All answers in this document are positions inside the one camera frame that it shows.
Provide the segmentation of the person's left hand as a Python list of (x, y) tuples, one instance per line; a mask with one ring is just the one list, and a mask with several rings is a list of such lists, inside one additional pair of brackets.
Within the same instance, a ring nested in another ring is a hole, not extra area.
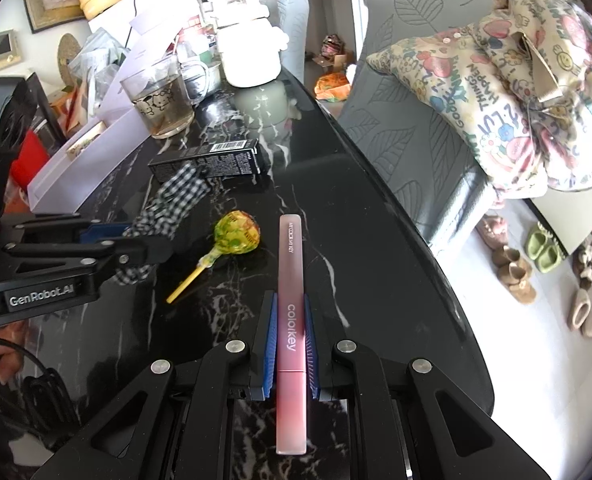
[[(17, 321), (0, 327), (0, 339), (23, 347), (28, 333), (28, 322)], [(23, 367), (23, 356), (13, 348), (0, 346), (0, 383), (4, 386)]]

